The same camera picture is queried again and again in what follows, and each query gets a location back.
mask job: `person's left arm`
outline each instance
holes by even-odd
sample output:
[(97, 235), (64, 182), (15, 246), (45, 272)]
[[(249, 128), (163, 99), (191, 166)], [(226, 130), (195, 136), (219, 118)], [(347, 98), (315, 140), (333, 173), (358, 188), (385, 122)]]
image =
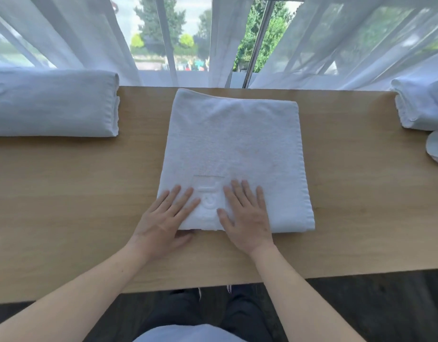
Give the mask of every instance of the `person's left arm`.
[(165, 191), (146, 211), (129, 242), (88, 272), (0, 324), (0, 342), (81, 342), (128, 282), (149, 261), (183, 246), (191, 233), (178, 232), (195, 209), (184, 207), (193, 189), (176, 203), (180, 186)]

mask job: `person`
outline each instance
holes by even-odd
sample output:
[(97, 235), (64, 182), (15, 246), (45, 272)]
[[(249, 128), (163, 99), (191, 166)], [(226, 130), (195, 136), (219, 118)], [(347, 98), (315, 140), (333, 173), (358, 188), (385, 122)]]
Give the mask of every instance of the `person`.
[[(363, 341), (361, 336), (286, 262), (273, 243), (264, 193), (233, 180), (224, 187), (234, 223), (219, 220), (230, 240), (247, 254), (262, 277), (289, 341)], [(186, 206), (193, 188), (163, 192), (143, 214), (129, 242), (117, 253), (0, 324), (0, 342), (80, 342), (129, 281), (146, 264), (189, 242), (178, 231), (198, 206)], [(221, 327), (202, 324), (198, 290), (174, 291), (143, 322), (138, 342), (270, 341), (263, 314), (246, 286), (232, 286)]]

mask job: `person's left hand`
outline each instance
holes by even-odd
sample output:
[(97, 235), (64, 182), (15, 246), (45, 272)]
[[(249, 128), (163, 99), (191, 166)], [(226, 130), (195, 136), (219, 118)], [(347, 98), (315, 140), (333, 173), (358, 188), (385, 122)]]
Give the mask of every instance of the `person's left hand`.
[(160, 258), (192, 239), (192, 232), (178, 231), (178, 228), (198, 206), (200, 199), (197, 198), (189, 206), (184, 207), (193, 193), (193, 188), (190, 187), (173, 204), (180, 190), (181, 186), (176, 185), (171, 192), (168, 190), (162, 192), (143, 214), (127, 243), (127, 246), (141, 252), (146, 261)]

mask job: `table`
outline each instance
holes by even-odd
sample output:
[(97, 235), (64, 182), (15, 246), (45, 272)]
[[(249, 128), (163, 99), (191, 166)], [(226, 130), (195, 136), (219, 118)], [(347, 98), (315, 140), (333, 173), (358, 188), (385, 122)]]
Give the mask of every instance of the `table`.
[[(392, 92), (194, 89), (299, 104), (316, 231), (274, 235), (306, 277), (438, 268), (438, 164)], [(33, 300), (122, 247), (154, 200), (176, 88), (121, 87), (116, 138), (0, 138), (0, 302)], [(224, 232), (126, 292), (257, 282)]]

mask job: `dark pants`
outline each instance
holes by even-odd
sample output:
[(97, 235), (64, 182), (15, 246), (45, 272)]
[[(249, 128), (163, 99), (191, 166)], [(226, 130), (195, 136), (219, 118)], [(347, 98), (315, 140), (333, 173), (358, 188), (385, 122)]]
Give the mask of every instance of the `dark pants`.
[[(204, 324), (196, 290), (175, 291), (163, 299), (143, 322), (136, 337), (153, 328), (165, 325), (194, 326)], [(257, 298), (239, 290), (232, 290), (232, 292), (219, 328), (247, 342), (272, 341)]]

